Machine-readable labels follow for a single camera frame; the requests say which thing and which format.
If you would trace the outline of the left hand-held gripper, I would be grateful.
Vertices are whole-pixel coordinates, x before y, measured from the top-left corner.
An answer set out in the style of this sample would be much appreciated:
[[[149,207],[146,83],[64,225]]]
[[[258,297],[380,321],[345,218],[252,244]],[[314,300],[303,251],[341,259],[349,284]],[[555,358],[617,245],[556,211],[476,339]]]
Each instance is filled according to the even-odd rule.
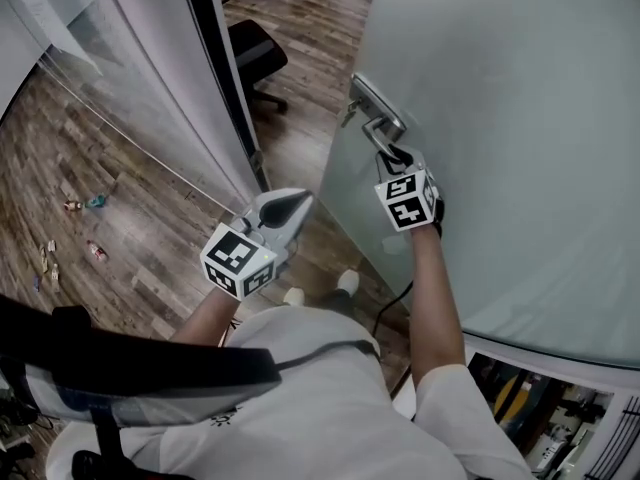
[[[286,265],[313,204],[313,193],[304,189],[257,196],[215,228],[200,253],[205,277],[238,301],[262,289]]]

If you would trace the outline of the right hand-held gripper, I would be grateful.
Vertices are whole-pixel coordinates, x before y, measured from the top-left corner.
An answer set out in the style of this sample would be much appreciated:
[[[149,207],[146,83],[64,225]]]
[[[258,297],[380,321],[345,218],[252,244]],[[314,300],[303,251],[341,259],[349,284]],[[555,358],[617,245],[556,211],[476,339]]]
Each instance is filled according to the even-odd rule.
[[[445,205],[439,187],[415,148],[389,145],[391,155],[375,155],[379,183],[375,193],[398,232],[424,225],[442,231]]]

